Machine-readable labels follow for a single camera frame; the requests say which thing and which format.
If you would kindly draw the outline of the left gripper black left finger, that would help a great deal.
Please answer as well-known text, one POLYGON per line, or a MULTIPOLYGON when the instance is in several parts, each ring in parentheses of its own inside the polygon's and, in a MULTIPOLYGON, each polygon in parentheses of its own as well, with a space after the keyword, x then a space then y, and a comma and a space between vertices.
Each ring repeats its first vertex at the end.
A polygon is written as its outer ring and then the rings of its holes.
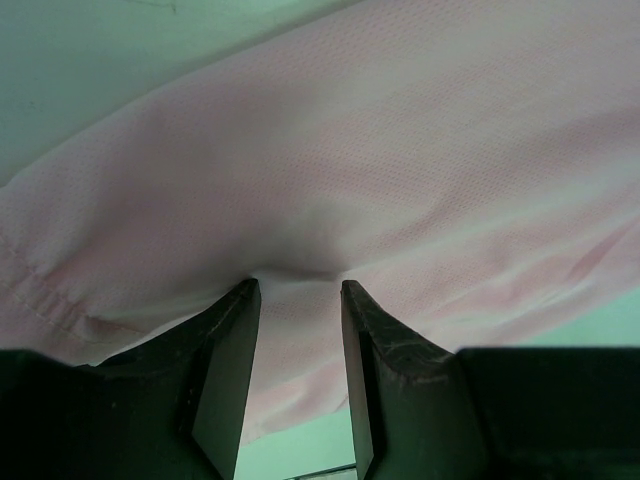
POLYGON ((98 366, 1 354, 5 479, 230 479, 261 294, 240 282, 214 305, 98 366))

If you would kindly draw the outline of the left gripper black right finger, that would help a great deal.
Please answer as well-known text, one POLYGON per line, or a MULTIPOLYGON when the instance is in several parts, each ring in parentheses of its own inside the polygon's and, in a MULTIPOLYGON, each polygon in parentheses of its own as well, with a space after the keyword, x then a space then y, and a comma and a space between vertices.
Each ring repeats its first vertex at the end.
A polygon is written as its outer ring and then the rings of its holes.
POLYGON ((635 479, 635 347, 451 353, 341 287, 361 479, 635 479))

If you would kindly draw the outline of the pink t shirt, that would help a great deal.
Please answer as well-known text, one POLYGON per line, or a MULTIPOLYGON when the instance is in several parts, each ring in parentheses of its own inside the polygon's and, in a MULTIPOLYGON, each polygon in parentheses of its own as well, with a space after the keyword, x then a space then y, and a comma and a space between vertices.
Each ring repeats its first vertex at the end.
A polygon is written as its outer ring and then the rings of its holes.
POLYGON ((365 1, 161 88, 1 190, 1 345, 100 364, 262 291, 242 439, 347 403, 340 285, 448 348, 639 284, 639 5, 365 1))

